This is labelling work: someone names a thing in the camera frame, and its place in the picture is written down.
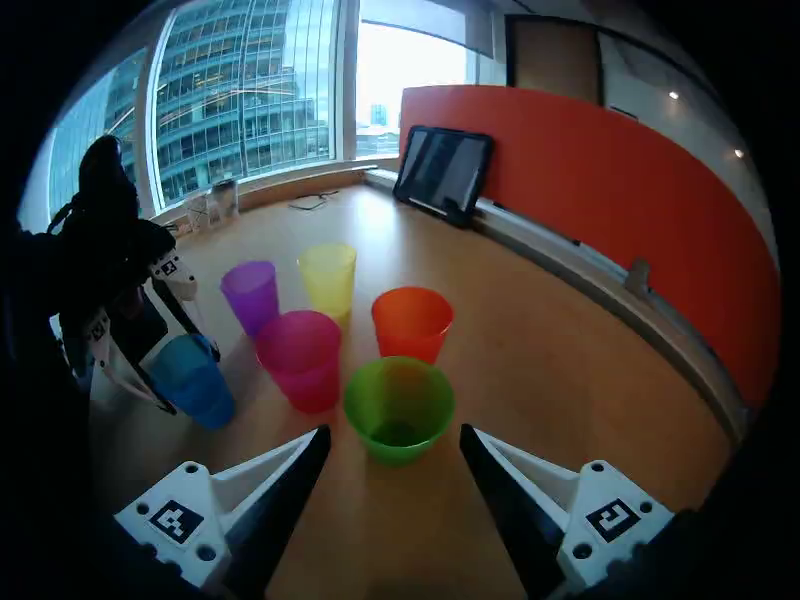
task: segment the curved orange panel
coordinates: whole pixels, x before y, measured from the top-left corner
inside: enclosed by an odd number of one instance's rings
[[[765,401],[778,360],[780,277],[761,234],[699,160],[624,116],[571,98],[498,86],[403,94],[412,125],[492,136],[483,196],[629,268],[714,348],[745,402]]]

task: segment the yellow cup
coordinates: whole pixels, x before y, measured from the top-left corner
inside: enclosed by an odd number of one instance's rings
[[[353,304],[356,251],[346,244],[312,246],[297,259],[314,310],[344,321]]]

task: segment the wooden floor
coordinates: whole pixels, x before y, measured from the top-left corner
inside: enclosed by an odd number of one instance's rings
[[[341,406],[313,417],[290,409],[219,291],[229,268],[267,259],[277,266],[281,309],[308,307],[297,256],[332,241],[358,251],[343,384],[379,356],[369,309],[380,293],[422,285],[455,309],[437,363],[456,392],[454,424],[411,466],[368,460]],[[672,510],[699,505],[728,457],[694,389],[615,317],[501,245],[371,188],[341,190],[313,212],[286,203],[257,209],[182,239],[179,251],[200,280],[237,414],[209,432],[185,416],[112,398],[98,381],[99,492],[116,511],[184,460],[215,472],[329,423],[331,454],[269,598],[523,597],[458,450],[464,422],[571,469],[605,459]]]

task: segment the sky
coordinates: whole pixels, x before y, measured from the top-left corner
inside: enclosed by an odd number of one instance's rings
[[[384,104],[398,127],[407,87],[463,84],[469,51],[429,35],[361,23],[358,29],[356,122],[369,124],[370,107]]]

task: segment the window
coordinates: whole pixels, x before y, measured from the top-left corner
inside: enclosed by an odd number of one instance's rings
[[[422,33],[361,23],[356,76],[356,156],[397,154],[403,90],[468,81],[475,55]]]
[[[107,73],[58,123],[51,157],[50,218],[78,192],[78,168],[83,155],[101,135],[110,134],[119,138],[122,168],[136,183],[134,102],[144,55],[145,50],[139,50]]]
[[[332,158],[337,5],[256,0],[249,15],[246,0],[214,0],[180,11],[156,100],[164,206],[222,178]]]

